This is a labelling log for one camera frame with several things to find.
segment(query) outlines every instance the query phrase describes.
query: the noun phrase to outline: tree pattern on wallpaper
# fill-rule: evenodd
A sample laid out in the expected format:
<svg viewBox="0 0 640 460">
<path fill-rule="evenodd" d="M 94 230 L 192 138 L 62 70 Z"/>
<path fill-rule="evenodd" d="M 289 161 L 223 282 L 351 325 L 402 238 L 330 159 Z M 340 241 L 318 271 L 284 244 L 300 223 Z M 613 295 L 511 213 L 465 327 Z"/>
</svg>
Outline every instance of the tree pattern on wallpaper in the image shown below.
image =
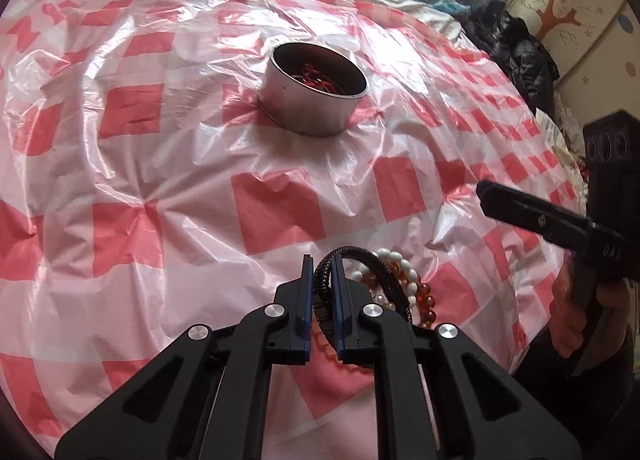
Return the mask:
<svg viewBox="0 0 640 460">
<path fill-rule="evenodd" d="M 582 32 L 590 38 L 596 25 L 590 21 L 596 15 L 603 15 L 602 7 L 594 8 L 590 3 L 567 4 L 569 0 L 520 0 L 520 4 L 533 10 L 540 18 L 540 29 L 536 37 L 544 41 L 551 33 L 558 33 L 564 44 L 577 44 L 577 34 Z"/>
</svg>

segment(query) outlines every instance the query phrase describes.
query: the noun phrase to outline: person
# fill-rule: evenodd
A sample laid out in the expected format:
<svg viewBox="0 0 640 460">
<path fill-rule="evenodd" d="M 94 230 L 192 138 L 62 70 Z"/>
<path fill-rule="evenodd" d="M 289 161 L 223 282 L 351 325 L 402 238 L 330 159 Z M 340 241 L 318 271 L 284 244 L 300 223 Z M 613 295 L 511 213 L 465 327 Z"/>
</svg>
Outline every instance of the person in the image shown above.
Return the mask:
<svg viewBox="0 0 640 460">
<path fill-rule="evenodd" d="M 514 378 L 575 435 L 586 458 L 603 450 L 607 455 L 601 458 L 637 458 L 638 449 L 631 456 L 622 451 L 620 456 L 610 455 L 612 443 L 624 449 L 621 440 L 638 440 L 640 436 L 640 419 L 631 422 L 630 416 L 638 413 L 640 392 L 633 381 L 628 287 L 623 281 L 598 285 L 598 302 L 611 309 L 611 317 L 587 369 L 571 377 L 562 361 L 582 345 L 586 315 L 572 302 L 570 260 L 565 261 L 552 286 L 548 326 L 530 344 Z"/>
</svg>

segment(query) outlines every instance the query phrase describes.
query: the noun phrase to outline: silver screw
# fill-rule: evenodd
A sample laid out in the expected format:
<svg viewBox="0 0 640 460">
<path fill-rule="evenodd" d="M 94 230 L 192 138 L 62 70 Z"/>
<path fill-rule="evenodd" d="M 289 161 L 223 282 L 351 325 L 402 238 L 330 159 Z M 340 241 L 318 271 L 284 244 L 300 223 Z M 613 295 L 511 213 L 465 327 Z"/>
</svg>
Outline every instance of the silver screw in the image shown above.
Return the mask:
<svg viewBox="0 0 640 460">
<path fill-rule="evenodd" d="M 453 339 L 458 335 L 458 329 L 449 323 L 444 323 L 444 325 L 438 326 L 438 334 L 445 339 Z"/>
<path fill-rule="evenodd" d="M 364 315 L 368 315 L 369 317 L 379 317 L 382 315 L 382 306 L 372 303 L 365 305 L 362 311 Z"/>
<path fill-rule="evenodd" d="M 209 329 L 206 326 L 196 325 L 189 328 L 189 337 L 194 341 L 200 341 L 209 335 Z"/>
<path fill-rule="evenodd" d="M 267 305 L 266 307 L 264 307 L 264 313 L 268 317 L 280 317 L 282 314 L 284 314 L 284 306 L 278 305 L 276 303 Z"/>
</svg>

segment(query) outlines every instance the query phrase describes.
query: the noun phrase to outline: wrinkled plastic sheet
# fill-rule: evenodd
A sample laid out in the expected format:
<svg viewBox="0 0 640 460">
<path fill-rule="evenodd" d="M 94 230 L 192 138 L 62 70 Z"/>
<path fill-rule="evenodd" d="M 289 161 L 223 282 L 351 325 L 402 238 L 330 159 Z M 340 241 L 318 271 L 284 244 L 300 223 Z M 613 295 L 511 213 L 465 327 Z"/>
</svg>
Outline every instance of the wrinkled plastic sheet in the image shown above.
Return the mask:
<svg viewBox="0 0 640 460">
<path fill-rule="evenodd" d="M 438 322 L 511 370 L 544 326 L 562 253 L 485 218 L 475 185 L 577 202 L 485 54 L 340 0 L 12 0 L 0 22 L 0 386 L 48 451 L 189 325 L 270 302 L 305 252 L 399 250 Z M 366 73 L 341 135 L 258 110 L 290 40 Z M 375 458 L 370 373 L 312 344 L 274 369 L 264 457 Z"/>
</svg>

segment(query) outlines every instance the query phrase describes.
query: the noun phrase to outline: checkered tablecloth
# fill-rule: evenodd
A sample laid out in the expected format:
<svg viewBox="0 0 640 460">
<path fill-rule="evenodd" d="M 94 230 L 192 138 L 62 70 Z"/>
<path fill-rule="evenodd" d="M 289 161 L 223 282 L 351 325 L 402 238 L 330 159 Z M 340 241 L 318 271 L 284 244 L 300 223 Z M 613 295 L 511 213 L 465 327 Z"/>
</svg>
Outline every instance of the checkered tablecloth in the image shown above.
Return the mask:
<svg viewBox="0 0 640 460">
<path fill-rule="evenodd" d="M 513 369 L 562 253 L 485 218 L 489 177 L 577 208 L 488 57 L 340 0 L 12 0 L 0 19 L 0 387 L 48 451 L 192 323 L 238 323 L 341 245 L 411 260 Z M 346 132 L 256 105 L 268 52 L 305 40 L 366 73 Z M 314 338 L 275 368 L 267 459 L 375 458 L 367 372 Z"/>
</svg>

